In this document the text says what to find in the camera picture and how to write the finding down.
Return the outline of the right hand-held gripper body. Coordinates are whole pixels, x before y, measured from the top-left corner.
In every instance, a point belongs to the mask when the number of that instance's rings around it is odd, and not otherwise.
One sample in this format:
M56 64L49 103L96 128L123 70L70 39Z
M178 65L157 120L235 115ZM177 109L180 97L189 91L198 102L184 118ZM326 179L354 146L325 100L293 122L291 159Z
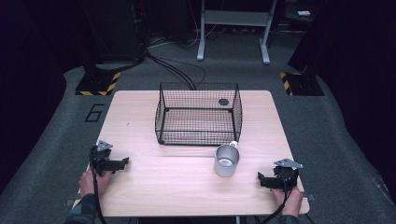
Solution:
M275 161L274 175L276 177L276 189L289 191L297 186L299 170L304 166L291 159Z

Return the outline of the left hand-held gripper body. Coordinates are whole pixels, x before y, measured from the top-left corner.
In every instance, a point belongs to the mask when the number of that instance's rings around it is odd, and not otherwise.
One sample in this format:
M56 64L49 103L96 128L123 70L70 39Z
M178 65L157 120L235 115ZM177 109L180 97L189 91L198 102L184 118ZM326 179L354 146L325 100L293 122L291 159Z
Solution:
M97 145L90 149L90 167L95 175L103 175L108 171L109 155L112 145L100 140Z

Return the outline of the person's right hand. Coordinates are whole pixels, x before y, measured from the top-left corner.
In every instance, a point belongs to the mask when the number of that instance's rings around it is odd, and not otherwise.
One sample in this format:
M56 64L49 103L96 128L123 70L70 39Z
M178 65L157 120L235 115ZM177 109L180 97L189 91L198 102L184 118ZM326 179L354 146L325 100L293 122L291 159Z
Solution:
M299 216L302 206L303 194L297 187L291 191L288 191L287 193L280 189L272 189L272 192L276 198L276 204L278 206L284 205L281 211L283 216Z

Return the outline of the person's left hand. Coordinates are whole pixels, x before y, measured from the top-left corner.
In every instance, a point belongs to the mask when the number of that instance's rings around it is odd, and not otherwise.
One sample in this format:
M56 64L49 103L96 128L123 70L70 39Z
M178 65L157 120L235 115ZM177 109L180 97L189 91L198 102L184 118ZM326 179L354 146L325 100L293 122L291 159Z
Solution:
M99 175L96 177L99 196L102 196L106 192L111 176L112 173L106 171L103 176ZM91 169L87 170L81 175L78 183L81 197L84 197L88 194L94 194L93 173Z

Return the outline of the silver metal cup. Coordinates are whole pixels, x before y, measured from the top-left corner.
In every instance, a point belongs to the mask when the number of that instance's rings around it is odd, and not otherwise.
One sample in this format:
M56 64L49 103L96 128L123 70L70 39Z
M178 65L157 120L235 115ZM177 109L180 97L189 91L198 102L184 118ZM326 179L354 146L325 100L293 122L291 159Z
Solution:
M240 160L240 153L237 149L238 143L232 141L229 144L221 145L215 152L214 170L222 177L232 176Z

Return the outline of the striped black stand base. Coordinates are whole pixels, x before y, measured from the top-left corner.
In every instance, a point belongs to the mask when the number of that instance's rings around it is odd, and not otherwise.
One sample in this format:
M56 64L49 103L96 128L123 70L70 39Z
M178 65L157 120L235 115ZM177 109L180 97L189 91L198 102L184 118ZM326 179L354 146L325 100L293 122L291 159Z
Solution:
M119 77L120 73L115 72L101 72L98 75L86 73L78 83L75 95L110 95L114 91Z
M324 92L315 77L301 73L281 72L280 78L286 94L289 96L323 96Z

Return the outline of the dark curtain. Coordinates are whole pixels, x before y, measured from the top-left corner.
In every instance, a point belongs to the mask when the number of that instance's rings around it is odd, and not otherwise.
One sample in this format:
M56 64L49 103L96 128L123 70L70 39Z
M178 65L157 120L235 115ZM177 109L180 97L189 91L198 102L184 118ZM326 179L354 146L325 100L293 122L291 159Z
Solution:
M0 194L63 98L64 75L22 0L0 0Z
M329 0L289 66L326 83L396 203L396 0Z

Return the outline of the black cabinet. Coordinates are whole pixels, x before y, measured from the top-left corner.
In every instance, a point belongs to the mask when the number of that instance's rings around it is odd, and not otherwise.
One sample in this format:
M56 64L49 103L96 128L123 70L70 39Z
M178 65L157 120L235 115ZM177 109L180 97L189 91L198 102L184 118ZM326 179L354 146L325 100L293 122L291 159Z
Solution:
M144 60L141 9L137 0L81 0L103 62Z

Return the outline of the white metal stand frame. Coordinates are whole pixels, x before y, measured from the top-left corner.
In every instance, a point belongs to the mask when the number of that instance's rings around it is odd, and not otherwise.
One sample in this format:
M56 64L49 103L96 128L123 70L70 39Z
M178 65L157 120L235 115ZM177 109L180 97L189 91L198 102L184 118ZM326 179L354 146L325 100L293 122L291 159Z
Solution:
M205 0L201 0L201 19L200 19L200 42L196 59L201 62L205 57L205 27L208 24L213 25L239 25L264 27L264 34L259 40L262 62L266 65L270 63L270 57L267 48L267 39L270 34L272 21L275 16L277 0L270 0L271 7L268 12L250 12L250 11L224 11L208 10L205 8Z

